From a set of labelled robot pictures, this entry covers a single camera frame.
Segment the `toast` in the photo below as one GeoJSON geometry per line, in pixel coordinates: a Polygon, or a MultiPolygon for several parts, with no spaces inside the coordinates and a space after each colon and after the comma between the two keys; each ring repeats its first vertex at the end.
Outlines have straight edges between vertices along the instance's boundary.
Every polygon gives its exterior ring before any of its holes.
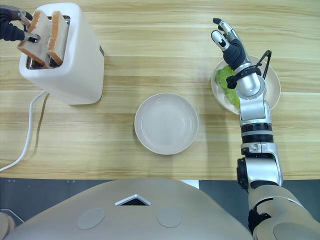
{"type": "Polygon", "coordinates": [[[58,65],[61,65],[64,61],[69,25],[60,11],[52,13],[51,22],[51,34],[47,53],[58,65]]]}
{"type": "Polygon", "coordinates": [[[28,28],[28,33],[39,35],[40,40],[37,43],[21,41],[17,46],[21,52],[37,61],[41,66],[46,65],[48,58],[47,48],[51,35],[51,26],[52,24],[46,14],[41,10],[36,10],[28,28]]]}

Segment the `lettuce leaf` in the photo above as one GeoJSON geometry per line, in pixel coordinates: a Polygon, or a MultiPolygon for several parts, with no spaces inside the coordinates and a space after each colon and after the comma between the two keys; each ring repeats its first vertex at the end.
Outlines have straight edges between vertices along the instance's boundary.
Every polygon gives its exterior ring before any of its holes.
{"type": "Polygon", "coordinates": [[[227,83],[227,78],[234,74],[235,72],[232,70],[232,68],[229,65],[227,65],[216,72],[215,79],[219,83],[219,85],[223,88],[225,96],[236,107],[236,109],[239,109],[240,100],[236,93],[236,89],[229,89],[228,83],[227,83]]]}

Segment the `wooden table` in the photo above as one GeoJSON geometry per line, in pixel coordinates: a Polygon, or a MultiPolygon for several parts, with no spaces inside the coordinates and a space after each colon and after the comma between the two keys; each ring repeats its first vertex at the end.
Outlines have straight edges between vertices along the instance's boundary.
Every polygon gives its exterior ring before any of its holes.
{"type": "MultiPolygon", "coordinates": [[[[217,103],[210,83],[222,59],[210,37],[218,17],[237,30],[249,54],[272,50],[282,88],[273,130],[284,178],[320,178],[320,1],[77,2],[105,51],[102,98],[71,106],[50,95],[44,110],[39,100],[27,156],[1,177],[235,180],[238,116],[217,103]],[[185,97],[199,115],[195,142],[172,156],[145,149],[133,129],[139,105],[161,92],[185,97]]],[[[31,13],[45,3],[1,0],[31,13]]],[[[17,44],[0,41],[0,167],[21,154],[29,103],[41,91],[20,75],[17,44]]]]}

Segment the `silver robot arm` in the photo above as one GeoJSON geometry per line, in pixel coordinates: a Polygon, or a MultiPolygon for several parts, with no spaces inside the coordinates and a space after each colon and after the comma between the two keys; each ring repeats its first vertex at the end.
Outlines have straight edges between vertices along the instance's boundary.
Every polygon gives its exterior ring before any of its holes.
{"type": "Polygon", "coordinates": [[[320,223],[312,218],[296,197],[281,187],[283,174],[274,143],[269,104],[264,100],[265,77],[271,51],[252,65],[235,30],[224,20],[214,18],[218,30],[211,38],[223,52],[223,59],[234,70],[228,88],[240,99],[241,153],[237,180],[248,191],[249,229],[254,239],[320,239],[320,223]],[[258,66],[268,56],[263,75],[258,66]]]}

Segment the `empty plate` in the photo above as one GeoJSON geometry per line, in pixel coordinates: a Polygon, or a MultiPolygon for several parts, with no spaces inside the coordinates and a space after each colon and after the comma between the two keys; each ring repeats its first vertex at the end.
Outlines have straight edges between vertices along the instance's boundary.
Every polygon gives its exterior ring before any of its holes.
{"type": "Polygon", "coordinates": [[[174,93],[149,97],[138,108],[134,129],[139,141],[150,151],[172,155],[191,145],[198,132],[195,108],[174,93]]]}
{"type": "MultiPolygon", "coordinates": [[[[260,60],[260,58],[257,58],[251,55],[249,55],[249,59],[253,65],[257,64],[257,62],[260,60]]],[[[261,63],[262,63],[262,66],[260,66],[259,68],[263,73],[266,67],[266,62],[262,61],[261,63]]],[[[229,101],[229,99],[227,99],[223,88],[216,81],[217,71],[219,69],[223,69],[225,66],[227,66],[227,63],[224,60],[222,60],[215,67],[215,70],[212,74],[211,87],[212,87],[213,95],[215,96],[218,103],[224,109],[228,110],[231,113],[239,114],[237,108],[229,101]]],[[[265,87],[266,87],[264,99],[268,102],[270,109],[272,110],[280,99],[281,87],[280,87],[279,78],[275,70],[270,65],[264,81],[265,81],[265,87]]]]}

